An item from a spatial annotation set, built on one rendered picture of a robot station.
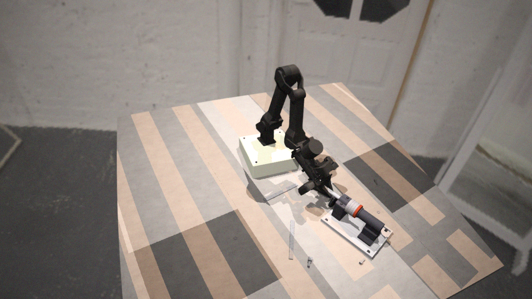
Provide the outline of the grey metal shaft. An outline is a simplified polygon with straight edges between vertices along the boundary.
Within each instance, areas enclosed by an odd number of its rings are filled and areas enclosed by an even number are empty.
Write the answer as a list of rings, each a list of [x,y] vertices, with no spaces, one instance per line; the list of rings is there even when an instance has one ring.
[[[325,186],[325,185],[324,185]],[[328,190],[328,192],[333,195],[335,198],[339,199],[340,198],[340,195],[336,194],[334,191],[332,191],[331,189],[329,189],[327,186],[325,186],[325,188]]]

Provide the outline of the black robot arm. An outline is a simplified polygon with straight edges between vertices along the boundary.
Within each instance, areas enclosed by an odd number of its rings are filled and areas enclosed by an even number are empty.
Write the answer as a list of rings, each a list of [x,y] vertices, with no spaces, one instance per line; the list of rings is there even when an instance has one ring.
[[[261,117],[260,122],[255,124],[256,130],[260,131],[260,137],[257,139],[263,146],[277,143],[274,140],[274,130],[282,126],[281,110],[288,95],[290,98],[290,116],[284,144],[287,148],[294,150],[291,151],[291,158],[295,158],[302,167],[323,152],[323,144],[314,139],[313,136],[308,138],[303,130],[303,109],[304,98],[306,97],[303,87],[304,79],[299,68],[292,64],[278,67],[274,80],[277,86],[268,111]],[[298,89],[293,90],[291,87],[296,82],[298,82]],[[319,175],[327,175],[334,169],[332,167],[334,161],[330,156],[327,156],[323,162],[317,160],[315,163],[317,165],[310,166],[315,178],[318,178]]]

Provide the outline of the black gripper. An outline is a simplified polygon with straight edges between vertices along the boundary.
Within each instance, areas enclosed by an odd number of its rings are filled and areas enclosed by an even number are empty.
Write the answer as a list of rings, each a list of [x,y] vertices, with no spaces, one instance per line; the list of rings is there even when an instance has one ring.
[[[312,172],[311,172],[310,166],[311,165],[313,165],[313,166],[317,165],[317,163],[315,163],[316,161],[317,160],[314,160],[314,158],[313,158],[307,164],[302,166],[302,169],[303,169],[302,172],[305,172],[307,174],[308,182],[305,182],[302,186],[300,186],[299,189],[298,189],[298,192],[300,193],[300,195],[304,195],[305,193],[309,192],[310,190],[315,190],[317,192],[320,192],[324,196],[327,196],[328,198],[331,198],[331,195],[328,192],[328,190],[325,188],[325,186],[327,186],[329,189],[334,191],[333,187],[331,185],[331,175],[332,174],[328,173],[327,175],[319,175],[318,178],[315,178],[313,176]],[[336,168],[339,167],[339,165],[336,162],[334,162],[334,164],[332,164],[332,167],[334,168],[333,170],[335,170]]]

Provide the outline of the red-brown ring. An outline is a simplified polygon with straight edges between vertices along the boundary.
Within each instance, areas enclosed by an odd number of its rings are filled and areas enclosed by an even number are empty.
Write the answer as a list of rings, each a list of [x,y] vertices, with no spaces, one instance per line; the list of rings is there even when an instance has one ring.
[[[353,217],[356,218],[357,217],[357,213],[363,208],[362,205],[360,205],[353,213]]]

